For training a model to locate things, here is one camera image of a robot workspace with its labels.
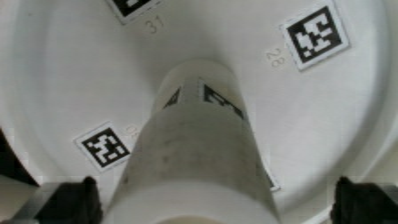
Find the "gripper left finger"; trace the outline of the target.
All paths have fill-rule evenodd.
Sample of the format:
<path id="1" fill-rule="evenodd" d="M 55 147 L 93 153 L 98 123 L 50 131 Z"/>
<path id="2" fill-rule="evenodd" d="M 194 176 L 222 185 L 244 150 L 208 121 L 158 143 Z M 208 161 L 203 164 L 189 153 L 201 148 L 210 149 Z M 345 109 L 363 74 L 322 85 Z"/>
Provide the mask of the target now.
<path id="1" fill-rule="evenodd" d="M 47 183 L 34 192 L 11 224 L 102 224 L 103 210 L 96 180 Z"/>

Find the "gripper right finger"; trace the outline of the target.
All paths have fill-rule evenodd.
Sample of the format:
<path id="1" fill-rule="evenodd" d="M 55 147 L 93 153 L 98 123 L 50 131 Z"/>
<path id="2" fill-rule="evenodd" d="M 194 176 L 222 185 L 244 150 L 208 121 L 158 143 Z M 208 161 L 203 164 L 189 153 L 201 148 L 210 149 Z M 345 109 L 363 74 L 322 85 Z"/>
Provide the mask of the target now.
<path id="1" fill-rule="evenodd" d="M 336 182 L 333 224 L 398 224 L 398 186 L 356 183 L 347 177 Z"/>

